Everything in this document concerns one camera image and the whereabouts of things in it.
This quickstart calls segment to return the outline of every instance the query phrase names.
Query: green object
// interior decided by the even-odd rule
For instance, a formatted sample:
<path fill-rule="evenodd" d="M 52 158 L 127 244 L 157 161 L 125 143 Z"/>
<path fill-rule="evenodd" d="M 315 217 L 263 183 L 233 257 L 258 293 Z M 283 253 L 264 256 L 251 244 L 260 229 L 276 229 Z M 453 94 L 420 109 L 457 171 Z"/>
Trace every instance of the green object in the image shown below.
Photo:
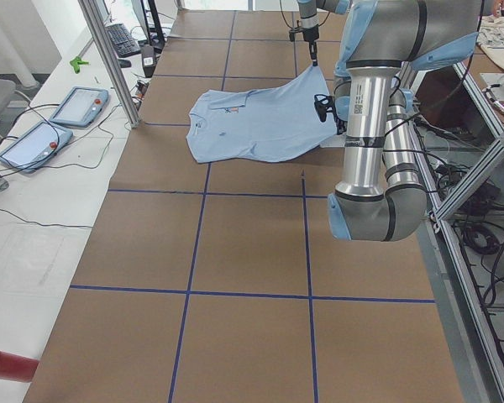
<path fill-rule="evenodd" d="M 73 70 L 76 74 L 81 72 L 81 65 L 89 65 L 89 61 L 83 60 L 80 56 L 77 56 L 75 59 L 69 62 L 70 65 L 73 66 Z"/>

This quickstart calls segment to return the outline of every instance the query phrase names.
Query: keyboard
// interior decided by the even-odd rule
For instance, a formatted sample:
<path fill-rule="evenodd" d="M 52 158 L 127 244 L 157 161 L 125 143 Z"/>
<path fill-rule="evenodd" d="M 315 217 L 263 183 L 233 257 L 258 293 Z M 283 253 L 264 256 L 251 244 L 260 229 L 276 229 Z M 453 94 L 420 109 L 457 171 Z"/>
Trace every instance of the keyboard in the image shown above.
<path fill-rule="evenodd" d="M 129 57 L 140 53 L 138 42 L 133 39 L 125 25 L 108 25 L 106 30 L 118 57 Z"/>

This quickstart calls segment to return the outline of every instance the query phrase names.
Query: metal pole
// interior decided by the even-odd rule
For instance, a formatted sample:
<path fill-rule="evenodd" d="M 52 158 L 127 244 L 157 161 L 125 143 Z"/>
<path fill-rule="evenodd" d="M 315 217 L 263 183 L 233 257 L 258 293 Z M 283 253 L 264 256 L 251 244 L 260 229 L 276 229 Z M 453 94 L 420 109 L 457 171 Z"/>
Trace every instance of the metal pole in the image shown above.
<path fill-rule="evenodd" d="M 138 111 L 136 110 L 136 106 L 134 105 L 133 99 L 130 96 L 127 82 L 125 82 L 118 60 L 114 54 L 110 38 L 104 28 L 104 22 L 102 21 L 99 9 L 97 8 L 94 0 L 78 0 L 78 3 L 84 13 L 84 18 L 86 19 L 87 26 L 92 33 L 93 41 L 99 50 L 102 62 L 107 68 L 110 80 L 112 80 L 114 90 L 118 94 L 119 101 L 121 102 L 123 110 L 127 115 L 131 128 L 136 128 L 139 125 L 140 117 L 138 115 Z"/>

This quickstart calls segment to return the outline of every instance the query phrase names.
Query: red cylinder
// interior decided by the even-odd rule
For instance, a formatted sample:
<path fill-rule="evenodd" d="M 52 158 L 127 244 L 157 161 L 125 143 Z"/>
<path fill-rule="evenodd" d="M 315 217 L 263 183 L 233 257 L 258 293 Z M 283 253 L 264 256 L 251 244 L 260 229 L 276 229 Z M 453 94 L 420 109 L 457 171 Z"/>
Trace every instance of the red cylinder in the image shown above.
<path fill-rule="evenodd" d="M 39 361 L 0 351 L 0 379 L 31 382 Z"/>

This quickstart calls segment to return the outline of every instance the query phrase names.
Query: cardboard surface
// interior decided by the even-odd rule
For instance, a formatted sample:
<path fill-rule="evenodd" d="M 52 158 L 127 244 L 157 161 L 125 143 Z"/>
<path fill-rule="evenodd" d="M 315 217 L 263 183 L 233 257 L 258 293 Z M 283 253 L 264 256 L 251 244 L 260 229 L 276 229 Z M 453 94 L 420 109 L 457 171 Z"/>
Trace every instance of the cardboard surface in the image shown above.
<path fill-rule="evenodd" d="M 307 301 L 192 296 L 175 403 L 310 403 Z"/>
<path fill-rule="evenodd" d="M 209 196 L 193 290 L 307 295 L 302 199 Z"/>
<path fill-rule="evenodd" d="M 140 109 L 146 123 L 190 124 L 188 113 L 196 100 L 208 90 L 220 90 L 222 78 L 156 77 Z"/>
<path fill-rule="evenodd" d="M 339 241 L 326 200 L 307 200 L 313 294 L 433 299 L 416 236 L 397 242 Z"/>
<path fill-rule="evenodd" d="M 293 13 L 284 12 L 286 21 L 295 26 Z M 287 28 L 280 12 L 269 11 L 239 11 L 235 16 L 233 39 L 267 39 L 289 41 Z"/>
<path fill-rule="evenodd" d="M 230 77 L 294 78 L 295 50 L 287 41 L 235 40 L 229 50 Z"/>
<path fill-rule="evenodd" d="M 343 150 L 316 148 L 287 162 L 227 160 L 212 164 L 209 191 L 270 195 L 326 196 L 341 180 Z"/>
<path fill-rule="evenodd" d="M 318 17 L 319 24 L 322 24 L 319 27 L 319 41 L 328 40 L 339 44 L 342 40 L 342 33 L 344 32 L 345 22 L 347 21 L 347 14 L 338 15 L 330 13 L 327 22 L 325 22 L 327 13 L 318 13 Z"/>
<path fill-rule="evenodd" d="M 185 290 L 199 195 L 109 192 L 72 284 Z"/>
<path fill-rule="evenodd" d="M 233 23 L 233 11 L 181 10 L 176 16 L 171 36 L 229 39 Z"/>
<path fill-rule="evenodd" d="M 155 74 L 222 77 L 228 47 L 229 40 L 169 38 Z"/>
<path fill-rule="evenodd" d="M 200 165 L 192 158 L 187 133 L 188 127 L 141 123 L 127 139 L 109 188 L 203 191 L 207 164 Z"/>
<path fill-rule="evenodd" d="M 325 74 L 344 20 L 322 29 Z M 26 403 L 460 401 L 416 239 L 330 236 L 343 151 L 198 165 L 186 149 L 205 91 L 308 65 L 286 34 L 280 13 L 179 12 L 172 35 L 195 39 L 163 54 L 158 74 L 175 76 L 151 81 Z M 223 75 L 232 35 L 226 77 L 186 76 Z"/>
<path fill-rule="evenodd" d="M 313 305 L 321 402 L 464 401 L 435 306 Z"/>
<path fill-rule="evenodd" d="M 69 290 L 24 403 L 166 401 L 184 300 Z"/>

